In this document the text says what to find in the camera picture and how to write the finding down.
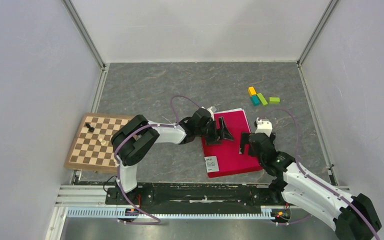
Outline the red clip file folder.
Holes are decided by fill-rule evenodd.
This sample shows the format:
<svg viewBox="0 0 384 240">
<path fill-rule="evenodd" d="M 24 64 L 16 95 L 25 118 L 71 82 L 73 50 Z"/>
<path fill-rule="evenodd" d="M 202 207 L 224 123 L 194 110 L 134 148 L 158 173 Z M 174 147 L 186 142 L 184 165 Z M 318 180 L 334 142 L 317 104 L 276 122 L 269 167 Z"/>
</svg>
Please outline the red clip file folder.
<svg viewBox="0 0 384 240">
<path fill-rule="evenodd" d="M 245 153 L 239 154 L 241 133 L 250 133 L 245 111 L 215 113 L 214 116 L 224 118 L 234 141 L 222 140 L 220 145 L 206 145 L 205 139 L 201 139 L 207 176 L 217 178 L 261 171 L 263 168 L 255 156 L 248 154 L 247 146 Z"/>
</svg>

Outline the white paper sheet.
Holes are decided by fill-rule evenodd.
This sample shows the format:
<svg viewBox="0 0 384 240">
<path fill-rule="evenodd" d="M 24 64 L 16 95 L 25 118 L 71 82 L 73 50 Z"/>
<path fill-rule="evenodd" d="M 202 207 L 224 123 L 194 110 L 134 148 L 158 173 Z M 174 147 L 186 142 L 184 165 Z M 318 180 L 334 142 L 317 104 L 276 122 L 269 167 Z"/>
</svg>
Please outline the white paper sheet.
<svg viewBox="0 0 384 240">
<path fill-rule="evenodd" d="M 230 109 L 230 110 L 218 111 L 216 113 L 217 114 L 224 114 L 224 113 L 238 112 L 238 111 L 243 111 L 243 109 L 242 108 L 235 108 L 235 109 Z"/>
</svg>

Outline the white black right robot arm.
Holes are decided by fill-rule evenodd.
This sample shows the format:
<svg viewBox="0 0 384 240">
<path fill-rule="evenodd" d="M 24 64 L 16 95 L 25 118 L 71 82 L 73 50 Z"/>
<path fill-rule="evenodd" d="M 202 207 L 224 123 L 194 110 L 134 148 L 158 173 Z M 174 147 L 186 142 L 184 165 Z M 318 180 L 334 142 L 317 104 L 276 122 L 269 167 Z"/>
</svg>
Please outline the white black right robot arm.
<svg viewBox="0 0 384 240">
<path fill-rule="evenodd" d="M 269 120 L 255 121 L 255 132 L 240 135 L 240 152 L 248 146 L 252 157 L 274 180 L 269 199 L 275 204 L 295 205 L 329 226 L 340 240 L 378 240 L 382 228 L 372 200 L 333 186 L 305 168 L 297 157 L 276 150 Z"/>
</svg>

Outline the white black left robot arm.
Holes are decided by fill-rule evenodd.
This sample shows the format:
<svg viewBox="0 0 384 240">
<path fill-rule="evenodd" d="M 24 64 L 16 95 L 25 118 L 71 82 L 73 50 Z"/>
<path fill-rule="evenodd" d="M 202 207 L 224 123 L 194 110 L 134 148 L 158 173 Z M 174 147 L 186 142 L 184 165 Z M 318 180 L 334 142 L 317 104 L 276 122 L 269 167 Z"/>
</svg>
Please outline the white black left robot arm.
<svg viewBox="0 0 384 240">
<path fill-rule="evenodd" d="M 191 117 L 185 117 L 173 124 L 149 121 L 142 114 L 138 114 L 114 133 L 110 143 L 117 163 L 116 183 L 120 188 L 118 198 L 125 204 L 136 200 L 138 164 L 153 145 L 184 145 L 196 138 L 209 138 L 211 143 L 220 142 L 214 117 L 215 110 L 214 106 L 200 107 Z"/>
</svg>

